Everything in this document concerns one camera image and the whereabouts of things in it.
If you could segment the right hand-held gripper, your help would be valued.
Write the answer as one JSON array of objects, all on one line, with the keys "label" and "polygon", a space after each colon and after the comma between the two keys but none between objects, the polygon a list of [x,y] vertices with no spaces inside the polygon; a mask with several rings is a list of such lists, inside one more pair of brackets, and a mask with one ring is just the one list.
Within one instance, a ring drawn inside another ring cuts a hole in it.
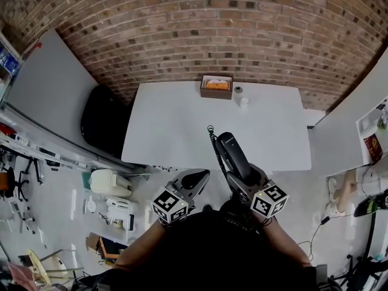
[{"label": "right hand-held gripper", "polygon": [[[253,197],[250,205],[252,212],[264,218],[271,218],[284,209],[289,195],[274,182],[268,182],[268,176],[261,168],[254,164],[249,164],[249,166],[248,184],[232,172],[227,172],[227,180],[241,196]],[[265,188],[255,193],[255,186],[265,186]]]}]

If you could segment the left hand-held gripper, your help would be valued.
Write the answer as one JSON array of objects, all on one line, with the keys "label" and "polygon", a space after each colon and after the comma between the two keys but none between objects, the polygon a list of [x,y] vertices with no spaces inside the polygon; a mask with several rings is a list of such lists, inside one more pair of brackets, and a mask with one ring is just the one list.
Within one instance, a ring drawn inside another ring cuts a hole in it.
[{"label": "left hand-held gripper", "polygon": [[151,199],[153,212],[164,224],[185,218],[195,209],[194,199],[201,194],[210,178],[207,169],[188,169],[162,186]]}]

